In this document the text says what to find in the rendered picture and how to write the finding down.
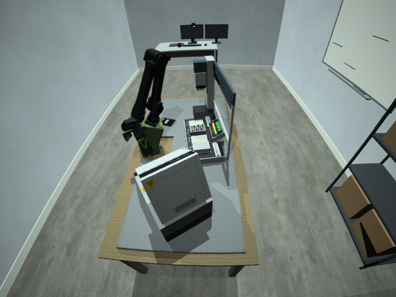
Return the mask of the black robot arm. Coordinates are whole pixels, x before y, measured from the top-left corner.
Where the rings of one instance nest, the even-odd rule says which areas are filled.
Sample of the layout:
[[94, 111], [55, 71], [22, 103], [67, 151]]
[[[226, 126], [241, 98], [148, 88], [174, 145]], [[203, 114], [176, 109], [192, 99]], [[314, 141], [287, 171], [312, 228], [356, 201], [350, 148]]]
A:
[[[170, 61], [171, 57], [165, 55], [162, 52], [159, 52], [160, 51], [152, 48], [145, 51], [143, 59], [145, 61], [145, 69], [140, 83], [137, 99], [134, 107], [132, 108], [131, 118], [124, 120], [121, 124], [122, 130], [125, 132], [123, 133], [123, 137], [127, 142], [132, 137], [132, 131], [134, 133], [134, 137], [140, 135], [137, 127], [141, 126], [140, 123], [143, 122], [145, 118], [146, 108], [150, 110], [150, 113], [145, 120], [145, 124], [156, 127], [160, 120], [159, 115], [163, 111], [163, 103], [161, 102], [161, 90], [163, 86], [166, 65], [168, 61]], [[152, 94], [151, 97], [148, 98], [152, 81]]]

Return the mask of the white well pcr plate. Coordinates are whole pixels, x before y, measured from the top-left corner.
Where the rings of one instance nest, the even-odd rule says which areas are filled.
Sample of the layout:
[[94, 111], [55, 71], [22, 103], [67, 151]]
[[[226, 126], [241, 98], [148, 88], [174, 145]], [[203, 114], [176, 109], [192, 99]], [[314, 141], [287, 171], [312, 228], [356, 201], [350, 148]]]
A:
[[189, 125], [190, 126], [193, 126], [193, 125], [201, 125], [201, 124], [204, 124], [203, 123], [203, 120], [201, 119], [201, 120], [194, 120], [194, 121], [189, 121]]

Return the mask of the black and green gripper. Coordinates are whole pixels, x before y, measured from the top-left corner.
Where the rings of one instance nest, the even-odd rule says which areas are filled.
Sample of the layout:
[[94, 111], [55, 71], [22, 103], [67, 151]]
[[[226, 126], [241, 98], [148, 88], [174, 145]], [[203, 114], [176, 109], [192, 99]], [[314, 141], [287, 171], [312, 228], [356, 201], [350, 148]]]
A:
[[[146, 149], [147, 148], [147, 135], [146, 135], [146, 133], [143, 132], [141, 126], [139, 126], [137, 128], [138, 128], [138, 130], [140, 132], [140, 135], [136, 136], [136, 141], [138, 141], [138, 143], [141, 146], [143, 146], [144, 149]], [[140, 141], [143, 141], [143, 140], [145, 140], [145, 146], [140, 142]]]

